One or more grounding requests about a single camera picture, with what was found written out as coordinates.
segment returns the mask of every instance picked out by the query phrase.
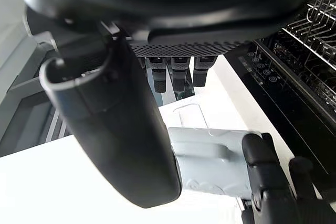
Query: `dish rack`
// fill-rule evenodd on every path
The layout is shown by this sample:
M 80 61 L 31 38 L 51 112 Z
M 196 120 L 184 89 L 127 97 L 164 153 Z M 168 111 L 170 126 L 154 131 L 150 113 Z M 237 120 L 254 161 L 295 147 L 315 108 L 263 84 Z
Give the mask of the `dish rack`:
M 305 12 L 282 30 L 273 52 L 336 116 L 336 0 L 309 0 Z

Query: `white plastic part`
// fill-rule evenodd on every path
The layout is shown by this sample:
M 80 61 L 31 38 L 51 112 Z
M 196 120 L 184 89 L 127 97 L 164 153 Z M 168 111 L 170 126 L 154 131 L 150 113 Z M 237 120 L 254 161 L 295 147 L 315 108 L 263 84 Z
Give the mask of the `white plastic part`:
M 183 189 L 251 199 L 241 142 L 251 131 L 169 128 Z

